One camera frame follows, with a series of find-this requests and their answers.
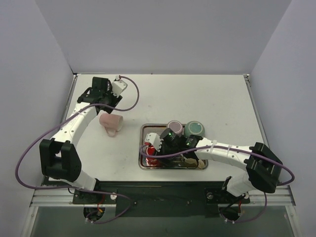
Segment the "red ceramic mug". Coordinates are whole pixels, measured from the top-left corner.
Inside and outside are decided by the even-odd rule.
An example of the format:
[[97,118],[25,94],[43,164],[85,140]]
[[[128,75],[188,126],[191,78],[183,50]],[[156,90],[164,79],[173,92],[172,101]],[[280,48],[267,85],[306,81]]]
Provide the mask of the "red ceramic mug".
[[[145,149],[146,155],[155,156],[157,152],[154,146],[148,142],[145,142],[145,145],[146,145],[146,149]],[[146,165],[149,167],[160,167],[160,161],[156,158],[146,157]]]

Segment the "pink faceted ceramic mug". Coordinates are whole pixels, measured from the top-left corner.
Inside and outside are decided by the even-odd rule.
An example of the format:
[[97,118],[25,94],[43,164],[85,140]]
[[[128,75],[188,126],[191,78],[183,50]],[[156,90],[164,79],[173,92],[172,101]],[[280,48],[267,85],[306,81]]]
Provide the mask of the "pink faceted ceramic mug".
[[123,116],[104,113],[99,117],[99,123],[110,137],[115,137],[123,127]]

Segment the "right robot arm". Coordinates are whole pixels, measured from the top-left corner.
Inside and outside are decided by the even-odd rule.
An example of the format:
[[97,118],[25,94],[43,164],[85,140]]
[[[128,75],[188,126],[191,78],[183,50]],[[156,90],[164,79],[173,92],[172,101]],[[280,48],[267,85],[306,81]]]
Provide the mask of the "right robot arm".
[[231,202],[251,190],[272,194],[278,186],[282,162],[263,143],[233,146],[198,135],[179,136],[170,128],[160,135],[151,133],[146,139],[162,158],[176,154],[196,161],[216,161],[242,169],[244,172],[241,175],[229,176],[225,180],[220,195],[226,202]]

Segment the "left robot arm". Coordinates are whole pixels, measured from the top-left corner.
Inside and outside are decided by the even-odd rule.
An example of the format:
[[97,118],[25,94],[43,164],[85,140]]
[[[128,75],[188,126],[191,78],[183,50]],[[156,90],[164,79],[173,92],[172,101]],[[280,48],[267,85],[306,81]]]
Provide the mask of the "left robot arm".
[[76,146],[90,122],[101,110],[111,113],[120,100],[127,84],[121,80],[93,77],[92,86],[77,99],[71,114],[74,118],[61,126],[51,139],[39,144],[41,171],[44,176],[60,180],[73,187],[84,189],[84,197],[90,203],[101,199],[97,179],[82,169]]

